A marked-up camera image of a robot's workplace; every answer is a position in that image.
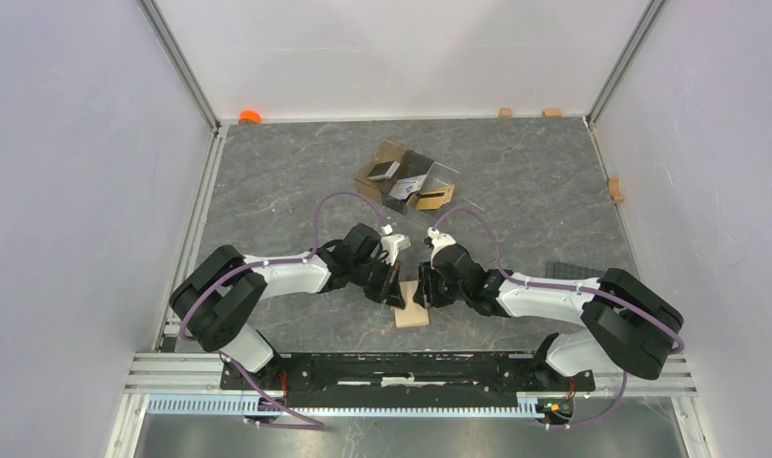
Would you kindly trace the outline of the beige leather card holder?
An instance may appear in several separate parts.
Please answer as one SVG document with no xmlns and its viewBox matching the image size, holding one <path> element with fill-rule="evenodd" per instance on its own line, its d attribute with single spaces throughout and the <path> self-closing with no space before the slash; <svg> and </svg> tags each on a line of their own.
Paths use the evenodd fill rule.
<svg viewBox="0 0 772 458">
<path fill-rule="evenodd" d="M 414 295 L 418 291 L 418 281 L 401 281 L 400 288 L 406 305 L 403 309 L 393 310 L 396 327 L 409 328 L 428 325 L 428 311 L 414 300 Z"/>
</svg>

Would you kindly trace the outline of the gold VIP card stack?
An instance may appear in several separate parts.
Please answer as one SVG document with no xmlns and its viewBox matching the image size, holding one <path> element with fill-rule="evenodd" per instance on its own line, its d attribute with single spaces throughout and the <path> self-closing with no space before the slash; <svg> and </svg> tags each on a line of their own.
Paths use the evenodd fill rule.
<svg viewBox="0 0 772 458">
<path fill-rule="evenodd" d="M 452 200 L 454 191 L 455 186 L 451 184 L 419 192 L 409 199 L 408 204 L 417 211 L 439 210 Z"/>
</svg>

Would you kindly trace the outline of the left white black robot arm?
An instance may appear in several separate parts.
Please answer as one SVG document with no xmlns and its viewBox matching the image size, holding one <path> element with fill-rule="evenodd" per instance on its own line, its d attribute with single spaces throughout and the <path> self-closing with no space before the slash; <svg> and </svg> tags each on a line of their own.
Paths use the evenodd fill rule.
<svg viewBox="0 0 772 458">
<path fill-rule="evenodd" d="M 290 257 L 245 256 L 223 245 L 172 292 L 169 305 L 183 337 L 240 364 L 246 379 L 265 389 L 279 380 L 281 364 L 273 346 L 247 322 L 259 302 L 354 285 L 372 302 L 402 308 L 398 256 L 409 246 L 406 235 L 380 235 L 362 223 L 343 239 Z"/>
</svg>

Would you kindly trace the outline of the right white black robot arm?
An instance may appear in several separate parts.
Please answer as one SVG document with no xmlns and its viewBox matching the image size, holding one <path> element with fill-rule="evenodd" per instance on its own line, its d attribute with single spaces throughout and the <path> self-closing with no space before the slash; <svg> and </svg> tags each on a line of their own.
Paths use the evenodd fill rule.
<svg viewBox="0 0 772 458">
<path fill-rule="evenodd" d="M 579 326 L 541 344 L 532 377 L 545 389 L 586 370 L 655 380 L 667 358 L 682 349 L 682 315 L 623 269 L 584 280 L 539 279 L 485 269 L 454 243 L 434 249 L 418 273 L 418 301 L 427 308 L 463 302 L 486 317 L 537 317 Z"/>
</svg>

